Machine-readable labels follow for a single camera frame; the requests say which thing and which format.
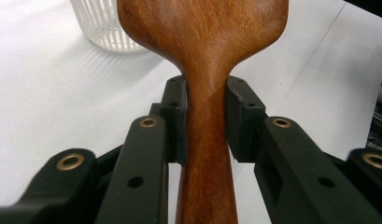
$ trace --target white table surface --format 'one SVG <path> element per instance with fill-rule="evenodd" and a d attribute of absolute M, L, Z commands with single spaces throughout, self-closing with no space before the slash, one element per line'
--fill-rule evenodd
<path fill-rule="evenodd" d="M 53 155 L 101 156 L 179 75 L 162 57 L 118 54 L 82 34 L 68 0 L 0 0 L 0 206 Z M 364 147 L 382 79 L 382 19 L 341 0 L 290 0 L 282 37 L 239 64 L 269 115 L 296 120 L 322 150 Z M 253 167 L 233 161 L 240 223 L 269 223 Z M 179 165 L 170 165 L 174 223 Z"/>

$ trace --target screw hole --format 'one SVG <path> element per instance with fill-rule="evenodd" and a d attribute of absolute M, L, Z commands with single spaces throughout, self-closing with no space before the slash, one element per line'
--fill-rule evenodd
<path fill-rule="evenodd" d="M 63 164 L 64 165 L 72 165 L 72 164 L 75 164 L 77 163 L 77 161 L 79 161 L 79 159 L 77 157 L 71 157 L 71 158 L 68 158 L 66 159 Z"/>
<path fill-rule="evenodd" d="M 375 168 L 382 169 L 382 156 L 374 153 L 366 153 L 362 156 L 364 161 Z"/>
<path fill-rule="evenodd" d="M 61 171 L 69 171 L 79 167 L 84 160 L 85 159 L 82 155 L 77 153 L 72 153 L 65 157 L 62 157 L 57 162 L 56 167 L 58 170 L 61 170 Z"/>
<path fill-rule="evenodd" d="M 287 121 L 286 119 L 274 119 L 273 123 L 275 126 L 278 126 L 280 128 L 289 128 L 290 127 L 290 122 Z"/>
<path fill-rule="evenodd" d="M 322 186 L 324 186 L 326 188 L 333 188 L 333 187 L 335 187 L 335 184 L 333 183 L 333 181 L 330 178 L 325 177 L 325 176 L 319 177 L 318 178 L 318 182 L 319 182 L 320 185 L 322 185 Z"/>
<path fill-rule="evenodd" d="M 380 164 L 382 165 L 382 159 L 378 158 L 378 157 L 371 157 L 371 161 L 377 163 L 377 164 Z"/>
<path fill-rule="evenodd" d="M 144 128 L 151 128 L 155 126 L 157 123 L 158 123 L 158 120 L 156 119 L 143 119 L 141 120 L 140 125 L 141 127 L 144 127 Z"/>
<path fill-rule="evenodd" d="M 127 186 L 131 189 L 136 189 L 144 184 L 144 179 L 140 176 L 135 176 L 127 181 Z"/>

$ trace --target wood grain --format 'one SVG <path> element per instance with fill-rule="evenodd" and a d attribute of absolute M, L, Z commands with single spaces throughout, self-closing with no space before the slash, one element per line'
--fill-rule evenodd
<path fill-rule="evenodd" d="M 187 80 L 188 161 L 177 223 L 237 223 L 224 88 L 241 61 L 284 31 L 288 0 L 118 0 L 120 24 Z"/>

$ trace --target brass grommet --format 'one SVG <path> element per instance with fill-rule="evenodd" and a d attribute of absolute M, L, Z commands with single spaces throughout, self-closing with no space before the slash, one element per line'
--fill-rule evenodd
<path fill-rule="evenodd" d="M 374 153 L 366 153 L 362 156 L 364 161 L 375 168 L 382 169 L 382 156 Z"/>
<path fill-rule="evenodd" d="M 146 119 L 141 120 L 141 122 L 140 122 L 140 126 L 143 128 L 151 128 L 157 124 L 158 124 L 158 120 L 153 119 L 153 118 L 146 118 Z"/>
<path fill-rule="evenodd" d="M 274 119 L 273 124 L 275 124 L 275 126 L 280 127 L 280 128 L 289 128 L 290 127 L 290 122 L 286 119 Z"/>
<path fill-rule="evenodd" d="M 62 157 L 59 162 L 57 162 L 57 169 L 61 171 L 69 171 L 79 167 L 85 158 L 77 153 L 72 153 Z"/>

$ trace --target clear plastic cup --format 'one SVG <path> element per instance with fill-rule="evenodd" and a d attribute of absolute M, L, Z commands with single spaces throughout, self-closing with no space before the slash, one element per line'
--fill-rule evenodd
<path fill-rule="evenodd" d="M 117 0 L 70 0 L 83 33 L 96 45 L 116 52 L 144 49 L 121 29 Z"/>

